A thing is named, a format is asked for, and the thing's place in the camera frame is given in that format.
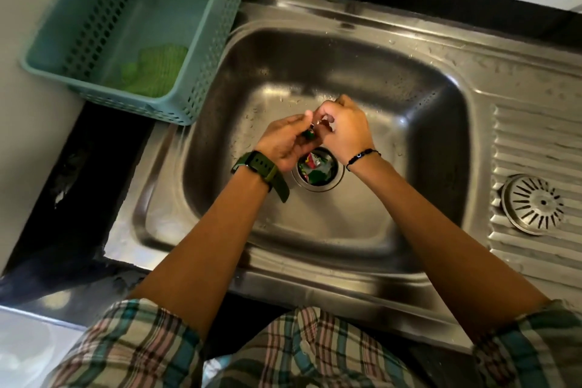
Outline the person's left hand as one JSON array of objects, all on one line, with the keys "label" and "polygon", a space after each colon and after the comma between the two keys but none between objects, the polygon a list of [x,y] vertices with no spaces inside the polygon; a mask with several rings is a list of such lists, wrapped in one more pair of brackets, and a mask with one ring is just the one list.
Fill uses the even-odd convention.
[{"label": "person's left hand", "polygon": [[282,173],[293,169],[299,159],[321,145],[321,140],[307,141],[302,132],[307,128],[291,128],[285,118],[270,123],[254,147],[277,165]]}]

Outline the person's right hand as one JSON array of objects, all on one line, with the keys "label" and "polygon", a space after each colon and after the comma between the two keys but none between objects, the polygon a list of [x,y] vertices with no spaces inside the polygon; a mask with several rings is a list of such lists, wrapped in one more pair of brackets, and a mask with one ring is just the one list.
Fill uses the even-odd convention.
[{"label": "person's right hand", "polygon": [[345,167],[375,150],[366,114],[347,95],[324,101],[313,121],[327,119],[337,135],[336,148],[327,148]]}]

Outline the small green red sachet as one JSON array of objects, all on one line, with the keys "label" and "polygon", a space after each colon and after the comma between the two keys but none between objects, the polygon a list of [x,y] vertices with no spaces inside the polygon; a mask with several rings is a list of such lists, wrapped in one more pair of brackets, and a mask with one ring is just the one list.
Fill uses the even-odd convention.
[{"label": "small green red sachet", "polygon": [[309,127],[302,132],[302,137],[307,141],[314,141],[323,138],[327,131],[333,131],[327,119],[313,121]]}]

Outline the person's left forearm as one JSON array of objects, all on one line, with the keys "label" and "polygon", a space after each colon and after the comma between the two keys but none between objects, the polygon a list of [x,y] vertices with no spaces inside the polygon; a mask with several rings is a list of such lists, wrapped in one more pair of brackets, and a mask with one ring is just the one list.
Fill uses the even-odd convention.
[{"label": "person's left forearm", "polygon": [[127,297],[147,299],[206,340],[268,186],[240,167],[193,229]]}]

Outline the person's right forearm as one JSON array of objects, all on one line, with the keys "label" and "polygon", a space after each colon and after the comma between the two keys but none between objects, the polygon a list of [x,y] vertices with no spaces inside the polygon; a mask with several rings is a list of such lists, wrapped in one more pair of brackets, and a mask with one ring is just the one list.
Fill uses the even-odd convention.
[{"label": "person's right forearm", "polygon": [[418,193],[378,155],[351,171],[382,201],[437,293],[472,342],[550,299]]}]

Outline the green red wrapper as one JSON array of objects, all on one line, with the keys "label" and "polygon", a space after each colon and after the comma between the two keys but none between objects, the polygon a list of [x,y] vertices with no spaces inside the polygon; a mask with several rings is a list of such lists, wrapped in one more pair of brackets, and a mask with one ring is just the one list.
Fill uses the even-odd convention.
[{"label": "green red wrapper", "polygon": [[329,150],[318,148],[299,160],[297,170],[306,184],[326,186],[335,179],[339,164]]}]

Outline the steel sink drain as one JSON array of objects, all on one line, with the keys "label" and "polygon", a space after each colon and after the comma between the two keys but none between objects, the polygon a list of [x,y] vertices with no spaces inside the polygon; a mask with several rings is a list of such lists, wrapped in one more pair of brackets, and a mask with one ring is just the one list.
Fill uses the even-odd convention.
[{"label": "steel sink drain", "polygon": [[302,180],[301,176],[299,175],[298,170],[297,170],[297,164],[298,164],[298,162],[293,167],[293,169],[291,171],[291,175],[294,178],[294,180],[295,180],[295,182],[297,183],[298,186],[301,186],[302,188],[304,188],[305,190],[310,191],[310,192],[327,192],[327,191],[330,191],[331,189],[333,189],[334,187],[336,187],[336,186],[339,185],[339,183],[343,179],[343,175],[345,173],[345,167],[343,165],[341,165],[340,163],[338,163],[339,164],[339,171],[338,171],[335,179],[332,182],[330,182],[326,186],[310,186],[310,185],[306,184]]}]

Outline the dark green wristwatch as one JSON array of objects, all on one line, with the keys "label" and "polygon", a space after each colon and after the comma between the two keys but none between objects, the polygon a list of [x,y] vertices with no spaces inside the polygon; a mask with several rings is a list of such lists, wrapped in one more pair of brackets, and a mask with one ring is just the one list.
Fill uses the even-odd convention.
[{"label": "dark green wristwatch", "polygon": [[245,166],[257,173],[269,186],[269,190],[275,190],[282,203],[287,202],[290,195],[289,186],[277,165],[264,154],[257,150],[246,152],[232,166],[230,173],[236,173],[237,169],[241,166]]}]

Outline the stainless steel sink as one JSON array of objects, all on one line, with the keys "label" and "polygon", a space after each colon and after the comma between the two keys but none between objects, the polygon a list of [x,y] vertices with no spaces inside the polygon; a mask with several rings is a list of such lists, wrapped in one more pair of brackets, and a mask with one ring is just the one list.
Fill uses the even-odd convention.
[{"label": "stainless steel sink", "polygon": [[[582,311],[582,54],[342,0],[243,0],[197,122],[157,123],[104,246],[151,270],[192,229],[275,119],[349,95],[376,148],[463,230],[548,297]],[[500,207],[515,174],[564,203],[545,236]],[[269,194],[230,285],[377,330],[468,350],[470,340],[380,201],[345,170]]]}]

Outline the green cleaning cloth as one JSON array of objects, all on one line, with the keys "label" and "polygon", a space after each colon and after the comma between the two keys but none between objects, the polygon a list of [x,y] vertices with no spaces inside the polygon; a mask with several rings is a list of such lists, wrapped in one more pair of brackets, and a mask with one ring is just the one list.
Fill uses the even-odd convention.
[{"label": "green cleaning cloth", "polygon": [[187,52],[187,47],[173,44],[143,48],[134,61],[121,66],[115,86],[148,98],[163,97],[173,88]]}]

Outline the plaid shirt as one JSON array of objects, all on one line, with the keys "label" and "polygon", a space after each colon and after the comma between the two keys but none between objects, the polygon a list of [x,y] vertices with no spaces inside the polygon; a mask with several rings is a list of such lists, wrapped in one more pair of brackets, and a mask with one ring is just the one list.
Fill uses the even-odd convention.
[{"label": "plaid shirt", "polygon": [[[203,341],[147,299],[114,303],[49,374],[46,388],[195,388]],[[582,388],[582,312],[554,300],[473,348],[485,388]],[[389,349],[320,308],[266,326],[207,388],[428,388]]]}]

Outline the round steel sink strainer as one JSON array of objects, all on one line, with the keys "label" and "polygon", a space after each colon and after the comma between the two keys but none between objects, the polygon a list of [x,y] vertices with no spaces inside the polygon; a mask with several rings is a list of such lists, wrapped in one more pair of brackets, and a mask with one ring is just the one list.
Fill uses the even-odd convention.
[{"label": "round steel sink strainer", "polygon": [[545,179],[527,174],[510,176],[500,189],[500,207],[509,222],[530,236],[545,236],[560,227],[564,203]]}]

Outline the teal plastic basket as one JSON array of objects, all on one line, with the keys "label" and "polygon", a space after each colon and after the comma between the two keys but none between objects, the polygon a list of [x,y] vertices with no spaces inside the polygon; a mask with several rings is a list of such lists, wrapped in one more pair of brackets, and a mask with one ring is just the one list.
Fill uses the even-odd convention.
[{"label": "teal plastic basket", "polygon": [[[191,125],[214,80],[242,0],[57,0],[23,66],[84,99],[145,117]],[[173,88],[148,98],[116,88],[123,64],[147,47],[182,45]]]}]

